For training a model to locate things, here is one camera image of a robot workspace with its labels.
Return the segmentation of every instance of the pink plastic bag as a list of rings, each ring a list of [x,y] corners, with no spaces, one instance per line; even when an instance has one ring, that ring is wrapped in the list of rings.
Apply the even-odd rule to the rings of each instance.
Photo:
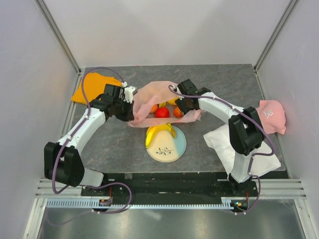
[[[169,85],[176,86],[177,84],[170,81],[153,81],[138,90],[133,98],[134,121],[130,121],[129,126],[150,127],[165,123],[187,123],[200,120],[202,110],[189,111],[184,117],[177,119],[173,116],[174,107],[168,104],[166,107],[173,118],[155,118],[154,114],[150,114],[153,105],[176,98],[176,95],[168,89]]]

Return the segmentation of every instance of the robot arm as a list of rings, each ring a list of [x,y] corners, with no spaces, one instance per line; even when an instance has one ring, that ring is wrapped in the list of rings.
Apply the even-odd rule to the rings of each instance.
[[[56,170],[56,181],[76,187],[78,185],[100,186],[104,174],[87,169],[81,160],[81,153],[94,134],[104,122],[112,116],[122,121],[133,120],[133,96],[137,92],[135,87],[106,85],[104,93],[90,103],[82,118],[57,143],[49,142],[44,148],[44,175],[52,179],[53,167],[59,160]],[[58,152],[65,145],[61,158],[57,159]]]
[[[250,159],[257,148],[261,146],[265,137],[253,123],[239,115],[231,107],[244,113],[262,127],[256,109],[253,107],[244,109],[228,102],[226,102],[228,104],[226,105],[218,100],[213,100],[219,98],[207,88],[197,89],[191,80],[186,80],[178,84],[177,87],[178,91],[183,95],[201,96],[201,98],[180,97],[179,100],[175,101],[184,114],[190,110],[202,109],[217,116],[229,125],[230,143],[235,150],[235,162],[229,175],[229,181],[233,182],[236,188],[239,188],[240,184],[247,182],[251,178],[248,172]]]

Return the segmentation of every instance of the plate with leaf design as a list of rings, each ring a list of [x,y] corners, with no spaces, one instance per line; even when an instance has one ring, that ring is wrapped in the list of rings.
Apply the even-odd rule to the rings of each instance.
[[[186,138],[184,133],[173,126],[176,138],[173,138],[167,130],[158,132],[147,148],[149,155],[163,163],[170,163],[178,160],[186,150]]]

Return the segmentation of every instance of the orange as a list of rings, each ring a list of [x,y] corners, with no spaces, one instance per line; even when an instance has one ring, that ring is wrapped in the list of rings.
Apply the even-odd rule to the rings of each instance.
[[[151,108],[151,113],[155,113],[155,111],[158,109],[157,105],[153,105],[153,107]]]
[[[176,118],[182,118],[183,117],[183,113],[180,111],[180,109],[178,107],[176,107],[173,111],[173,115]]]

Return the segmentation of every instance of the yellow banana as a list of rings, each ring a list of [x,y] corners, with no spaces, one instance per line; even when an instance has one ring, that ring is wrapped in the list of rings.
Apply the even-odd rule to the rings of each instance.
[[[146,132],[146,140],[145,140],[145,147],[148,148],[155,137],[155,135],[163,130],[167,130],[170,132],[171,136],[174,138],[176,137],[176,133],[174,128],[171,126],[170,123],[167,124],[162,124],[162,125],[157,125],[157,126],[151,126],[148,128],[148,131]]]
[[[176,98],[174,98],[174,99],[171,99],[171,100],[169,100],[167,103],[169,103],[169,104],[172,105],[172,106],[176,106],[175,101],[176,101],[177,99],[179,99],[179,98],[176,97]]]
[[[166,102],[159,104],[159,108],[162,108],[162,107],[165,107],[165,106],[166,106]]]

